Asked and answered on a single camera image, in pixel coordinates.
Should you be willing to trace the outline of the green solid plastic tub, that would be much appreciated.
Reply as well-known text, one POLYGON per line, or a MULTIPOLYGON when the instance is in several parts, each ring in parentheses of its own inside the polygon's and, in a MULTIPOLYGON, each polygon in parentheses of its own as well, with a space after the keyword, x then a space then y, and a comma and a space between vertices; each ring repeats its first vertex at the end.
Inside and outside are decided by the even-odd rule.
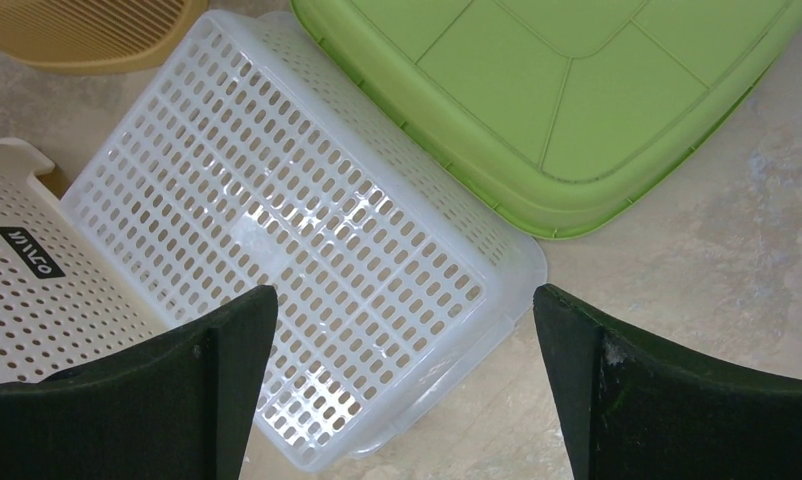
POLYGON ((594 231, 697 150, 802 1, 295 1, 407 135, 538 238, 594 231))

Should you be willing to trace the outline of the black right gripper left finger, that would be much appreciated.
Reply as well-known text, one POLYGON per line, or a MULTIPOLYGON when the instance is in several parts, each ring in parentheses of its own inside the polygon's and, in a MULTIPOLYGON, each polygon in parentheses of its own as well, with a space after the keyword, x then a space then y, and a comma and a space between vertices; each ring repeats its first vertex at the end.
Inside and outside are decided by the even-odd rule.
POLYGON ((37 383, 0 384, 0 479, 236 479, 278 314, 258 286, 37 383))

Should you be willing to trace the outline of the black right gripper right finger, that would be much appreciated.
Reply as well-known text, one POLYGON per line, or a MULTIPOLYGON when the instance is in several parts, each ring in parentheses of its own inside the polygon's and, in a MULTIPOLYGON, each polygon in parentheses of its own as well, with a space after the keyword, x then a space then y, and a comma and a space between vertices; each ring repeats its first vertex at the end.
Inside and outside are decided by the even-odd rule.
POLYGON ((533 314, 577 479, 802 479, 802 380, 733 364, 553 284, 533 314))

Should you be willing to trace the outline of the green perforated plastic basket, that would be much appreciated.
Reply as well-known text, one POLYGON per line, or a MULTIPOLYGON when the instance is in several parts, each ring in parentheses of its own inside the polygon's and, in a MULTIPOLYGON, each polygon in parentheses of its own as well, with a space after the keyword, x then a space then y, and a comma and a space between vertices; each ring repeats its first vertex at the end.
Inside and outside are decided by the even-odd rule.
POLYGON ((172 325, 276 289, 255 422, 311 473, 409 429, 548 273, 288 12, 204 13, 61 205, 172 325))

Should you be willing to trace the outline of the cream perforated laundry basket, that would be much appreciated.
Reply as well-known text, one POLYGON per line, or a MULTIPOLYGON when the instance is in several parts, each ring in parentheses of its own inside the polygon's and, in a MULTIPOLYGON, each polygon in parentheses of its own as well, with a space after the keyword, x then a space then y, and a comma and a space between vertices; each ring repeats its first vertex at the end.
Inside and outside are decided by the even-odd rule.
POLYGON ((28 142, 0 139, 0 384, 39 382, 167 329, 39 181, 53 168, 28 142))

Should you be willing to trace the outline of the yellow orange slatted bin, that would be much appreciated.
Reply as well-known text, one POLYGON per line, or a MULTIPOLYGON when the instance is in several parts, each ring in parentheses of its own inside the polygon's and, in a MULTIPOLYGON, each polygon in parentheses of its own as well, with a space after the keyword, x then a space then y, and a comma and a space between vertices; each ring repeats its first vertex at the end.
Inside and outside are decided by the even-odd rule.
POLYGON ((209 3, 0 1, 0 51, 47 72, 104 75, 161 65, 209 3))

